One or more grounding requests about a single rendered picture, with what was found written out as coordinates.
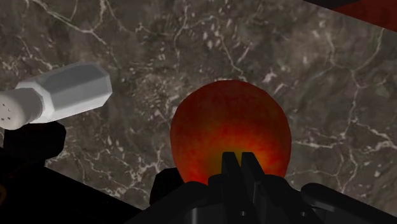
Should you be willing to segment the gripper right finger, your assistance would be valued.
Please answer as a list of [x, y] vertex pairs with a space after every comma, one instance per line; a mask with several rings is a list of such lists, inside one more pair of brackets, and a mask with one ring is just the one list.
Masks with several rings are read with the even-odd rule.
[[295, 190], [242, 154], [242, 173], [260, 224], [397, 224], [397, 217], [318, 183]]

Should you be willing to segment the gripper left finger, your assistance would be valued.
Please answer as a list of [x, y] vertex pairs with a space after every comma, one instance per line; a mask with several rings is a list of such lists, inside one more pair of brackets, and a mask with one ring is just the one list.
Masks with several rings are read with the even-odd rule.
[[235, 153], [224, 152], [207, 185], [189, 181], [125, 224], [249, 224], [246, 196]]

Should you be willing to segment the red orange apple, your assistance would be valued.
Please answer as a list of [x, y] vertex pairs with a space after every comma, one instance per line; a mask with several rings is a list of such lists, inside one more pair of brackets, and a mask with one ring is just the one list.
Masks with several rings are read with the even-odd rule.
[[245, 81], [221, 80], [181, 101], [171, 121], [171, 151], [183, 181], [206, 184], [221, 172], [226, 151], [256, 156], [265, 174], [284, 177], [291, 156], [291, 131], [280, 105]]

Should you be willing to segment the white salt shaker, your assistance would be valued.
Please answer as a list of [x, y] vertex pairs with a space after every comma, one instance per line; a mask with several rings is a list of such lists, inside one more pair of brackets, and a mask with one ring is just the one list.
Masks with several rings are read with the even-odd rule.
[[16, 130], [49, 123], [103, 106], [113, 93], [109, 73], [93, 62], [77, 62], [0, 91], [0, 127]]

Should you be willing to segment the red robot stand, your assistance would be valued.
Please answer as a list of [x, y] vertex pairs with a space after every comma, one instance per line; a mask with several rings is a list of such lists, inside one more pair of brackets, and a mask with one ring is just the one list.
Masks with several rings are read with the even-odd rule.
[[397, 32], [397, 0], [304, 0]]

